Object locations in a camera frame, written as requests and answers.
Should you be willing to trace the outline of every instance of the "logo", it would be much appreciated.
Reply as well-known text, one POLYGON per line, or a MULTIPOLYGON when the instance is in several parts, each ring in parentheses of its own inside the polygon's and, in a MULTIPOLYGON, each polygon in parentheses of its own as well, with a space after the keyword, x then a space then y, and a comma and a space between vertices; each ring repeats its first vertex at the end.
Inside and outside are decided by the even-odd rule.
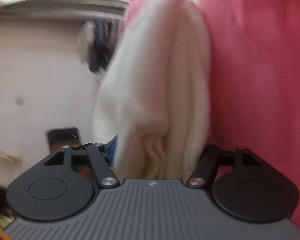
POLYGON ((158 183, 156 183, 155 181, 151 181, 148 183, 151 187, 154 187, 156 186, 158 183))

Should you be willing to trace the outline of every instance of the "circular pad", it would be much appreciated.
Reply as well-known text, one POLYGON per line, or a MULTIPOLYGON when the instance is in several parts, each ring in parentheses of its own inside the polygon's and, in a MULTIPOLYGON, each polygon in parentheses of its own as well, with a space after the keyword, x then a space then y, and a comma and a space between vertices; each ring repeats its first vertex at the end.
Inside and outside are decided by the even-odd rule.
POLYGON ((269 181, 263 179, 248 179, 239 185, 239 191, 248 199, 266 200, 275 195, 276 189, 269 181))
POLYGON ((66 189, 66 184, 61 180, 41 179, 30 186, 29 193, 36 199, 51 200, 62 196, 66 189))

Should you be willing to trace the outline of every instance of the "white towel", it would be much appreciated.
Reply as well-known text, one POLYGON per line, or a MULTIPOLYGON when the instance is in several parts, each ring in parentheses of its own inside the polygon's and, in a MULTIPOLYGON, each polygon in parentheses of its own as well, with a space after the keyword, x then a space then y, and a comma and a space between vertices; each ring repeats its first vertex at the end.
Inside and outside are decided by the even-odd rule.
POLYGON ((94 141, 118 134, 114 172, 182 178, 208 134, 208 31, 189 0, 150 0, 124 33, 97 97, 94 141))

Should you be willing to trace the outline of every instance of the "pink fabric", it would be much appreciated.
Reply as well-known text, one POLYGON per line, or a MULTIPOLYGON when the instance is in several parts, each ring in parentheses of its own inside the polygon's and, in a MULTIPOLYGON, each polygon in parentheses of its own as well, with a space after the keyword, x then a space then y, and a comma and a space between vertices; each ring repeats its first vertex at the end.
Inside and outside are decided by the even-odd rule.
MULTIPOLYGON (((147 0, 132 0, 129 23, 147 0)), ((300 0, 201 0, 214 142, 244 145, 300 191, 300 0)), ((300 201, 293 216, 300 226, 300 201)))

